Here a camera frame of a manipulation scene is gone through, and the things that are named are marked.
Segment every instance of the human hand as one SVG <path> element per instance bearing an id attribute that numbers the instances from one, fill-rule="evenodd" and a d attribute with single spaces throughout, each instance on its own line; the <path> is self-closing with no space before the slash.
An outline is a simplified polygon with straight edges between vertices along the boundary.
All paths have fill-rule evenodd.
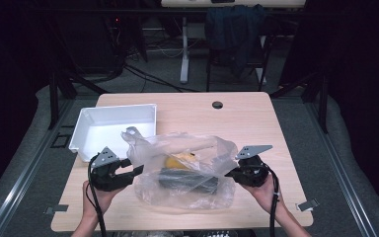
<path id="1" fill-rule="evenodd" d="M 98 203 L 103 214 L 106 213 L 106 211 L 109 209 L 115 195 L 121 192 L 123 189 L 118 189 L 110 192 L 95 190 L 95 194 L 97 196 Z M 73 237 L 92 236 L 92 233 L 98 224 L 98 214 L 93 206 L 93 204 L 95 204 L 95 200 L 92 196 L 91 187 L 89 187 L 89 181 L 85 181 L 82 185 L 82 196 L 82 219 L 75 232 L 72 234 Z"/>
<path id="2" fill-rule="evenodd" d="M 264 184 L 260 187 L 242 187 L 247 190 L 255 198 L 257 203 L 268 213 L 272 206 L 272 198 L 274 195 L 273 176 L 268 175 Z M 287 209 L 282 198 L 281 189 L 278 190 L 279 197 L 276 203 L 275 220 L 281 225 L 285 233 L 289 237 L 308 237 L 310 234 L 295 219 L 294 215 Z"/>
<path id="3" fill-rule="evenodd" d="M 98 203 L 100 205 L 101 211 L 104 214 L 110 207 L 113 198 L 116 194 L 121 192 L 124 188 L 105 192 L 95 189 L 95 194 L 97 195 Z M 96 215 L 94 206 L 91 204 L 90 200 L 93 204 L 95 204 L 94 197 L 92 196 L 91 187 L 89 187 L 89 181 L 85 181 L 82 185 L 83 192 L 83 215 Z"/>
<path id="4" fill-rule="evenodd" d="M 264 184 L 260 187 L 250 187 L 241 185 L 245 190 L 247 190 L 251 195 L 255 198 L 257 203 L 268 213 L 270 213 L 272 198 L 274 193 L 273 186 L 273 176 L 269 174 L 264 182 Z M 283 204 L 281 190 L 279 190 L 278 200 L 280 204 Z"/>

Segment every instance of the desk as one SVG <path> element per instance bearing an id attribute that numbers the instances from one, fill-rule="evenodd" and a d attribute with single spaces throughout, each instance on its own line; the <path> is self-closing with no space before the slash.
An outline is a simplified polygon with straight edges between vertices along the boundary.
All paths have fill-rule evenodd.
<path id="1" fill-rule="evenodd" d="M 255 6 L 261 4 L 265 8 L 302 8 L 306 0 L 235 0 L 233 3 L 211 3 L 211 0 L 162 0 L 162 7 L 170 8 L 208 8 L 225 7 L 234 5 Z M 189 81 L 189 51 L 188 51 L 188 23 L 187 17 L 183 17 L 183 64 L 181 66 L 181 83 Z M 257 75 L 262 74 L 258 68 Z"/>
<path id="2" fill-rule="evenodd" d="M 213 102 L 223 103 L 220 110 Z M 284 136 L 268 94 L 242 93 L 155 93 L 104 94 L 97 106 L 157 104 L 157 134 L 185 131 L 193 135 L 217 135 L 244 145 L 270 144 L 261 154 L 280 179 L 289 210 L 303 226 L 311 225 L 312 214 L 301 212 L 295 203 L 305 201 L 303 189 L 294 168 Z M 66 212 L 54 214 L 53 231 L 73 231 L 82 215 L 82 183 L 87 179 L 88 163 L 76 158 L 59 204 Z M 184 210 L 151 206 L 127 187 L 113 200 L 105 214 L 107 230 L 195 230 L 268 227 L 269 215 L 239 185 L 234 203 L 226 209 Z"/>

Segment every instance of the gray carpet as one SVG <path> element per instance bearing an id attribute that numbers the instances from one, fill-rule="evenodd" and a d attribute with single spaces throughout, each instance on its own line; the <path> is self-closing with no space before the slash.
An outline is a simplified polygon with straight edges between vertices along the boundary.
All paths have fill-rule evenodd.
<path id="1" fill-rule="evenodd" d="M 264 91 L 270 93 L 277 89 L 277 80 L 289 46 L 288 40 L 280 39 L 277 42 L 270 59 Z M 128 63 L 176 86 L 197 91 L 205 90 L 205 50 L 202 48 L 194 48 L 190 52 L 189 82 L 186 85 L 179 83 L 181 56 L 167 57 L 159 51 L 150 52 L 148 63 L 142 60 L 131 60 L 131 58 Z M 215 80 L 228 80 L 223 79 L 223 76 L 216 78 Z M 120 77 L 112 81 L 98 85 L 116 93 L 176 92 L 168 86 L 145 82 L 128 71 L 124 71 Z M 49 125 L 47 88 L 38 92 L 39 106 L 36 117 L 0 181 L 0 207 L 5 203 L 5 198 L 16 185 L 18 177 L 31 159 L 38 153 L 42 159 L 38 163 L 37 172 L 33 174 L 34 179 L 28 184 L 28 189 L 20 198 L 20 202 L 16 204 L 17 208 L 7 216 L 7 222 L 2 227 L 2 236 L 69 236 L 69 233 L 54 233 L 50 229 L 52 216 L 43 212 L 47 207 L 58 204 L 76 155 L 67 148 L 51 148 L 51 142 L 47 142 L 42 151 L 38 151 L 38 148 L 46 136 L 51 136 L 53 139 L 57 133 L 71 134 L 72 125 L 76 123 L 80 109 L 93 107 L 96 104 L 97 95 L 94 92 L 81 85 L 75 85 L 75 87 L 79 92 L 75 101 L 60 98 L 60 106 L 64 105 L 67 108 L 66 116 L 62 118 L 54 131 L 47 131 Z M 213 84 L 211 89 L 214 91 L 255 91 L 255 77 L 246 78 L 246 81 L 240 85 Z M 308 107 L 310 105 L 304 105 L 298 97 L 301 91 L 301 88 L 296 89 L 287 97 L 275 99 L 272 102 L 306 198 L 316 198 L 321 204 L 313 211 L 315 221 L 307 229 L 313 236 L 362 236 L 331 166 L 331 154 L 322 141 L 321 131 L 314 125 L 314 118 L 310 116 Z M 329 138 L 341 157 L 368 218 L 379 236 L 379 197 L 376 196 L 353 159 L 347 131 L 338 106 L 333 100 L 329 101 L 328 129 Z M 257 229 L 256 233 L 258 236 L 267 236 L 268 230 Z M 277 236 L 285 236 L 281 229 L 277 229 L 276 233 Z"/>

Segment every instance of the clear plastic bag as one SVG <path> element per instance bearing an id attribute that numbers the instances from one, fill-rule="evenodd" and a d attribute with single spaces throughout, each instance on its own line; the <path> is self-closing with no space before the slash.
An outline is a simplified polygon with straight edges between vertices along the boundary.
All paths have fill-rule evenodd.
<path id="1" fill-rule="evenodd" d="M 134 167 L 144 165 L 134 180 L 136 195 L 153 205 L 216 209 L 233 202 L 235 183 L 224 177 L 237 167 L 236 144 L 217 136 L 169 133 L 142 137 L 135 127 L 121 134 L 129 144 Z"/>

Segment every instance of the white desk leg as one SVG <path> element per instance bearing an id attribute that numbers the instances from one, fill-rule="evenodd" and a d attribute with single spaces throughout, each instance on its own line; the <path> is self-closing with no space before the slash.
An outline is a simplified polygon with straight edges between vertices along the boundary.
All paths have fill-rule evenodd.
<path id="1" fill-rule="evenodd" d="M 265 37 L 261 37 L 261 44 L 263 46 L 264 46 L 264 42 L 265 42 Z M 260 83 L 261 82 L 261 75 L 263 74 L 263 69 L 262 68 L 255 68 L 255 70 L 257 71 L 258 82 Z M 263 86 L 264 85 L 266 85 L 266 77 L 264 77 Z"/>
<path id="2" fill-rule="evenodd" d="M 183 64 L 181 66 L 181 83 L 189 81 L 189 45 L 187 35 L 187 18 L 183 17 Z"/>

